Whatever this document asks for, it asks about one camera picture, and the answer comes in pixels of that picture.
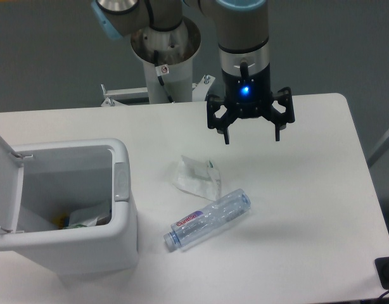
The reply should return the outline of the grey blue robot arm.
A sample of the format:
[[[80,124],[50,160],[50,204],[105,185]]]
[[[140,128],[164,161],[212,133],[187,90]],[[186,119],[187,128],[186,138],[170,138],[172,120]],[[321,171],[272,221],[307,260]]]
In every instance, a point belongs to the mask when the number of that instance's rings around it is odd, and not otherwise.
[[[106,34],[130,37],[144,67],[150,103],[191,101],[192,63],[200,30],[183,8],[213,21],[224,83],[223,97],[209,94],[207,125],[228,136],[237,119],[263,117],[276,133],[295,121],[291,89],[271,91],[267,1],[93,1]]]

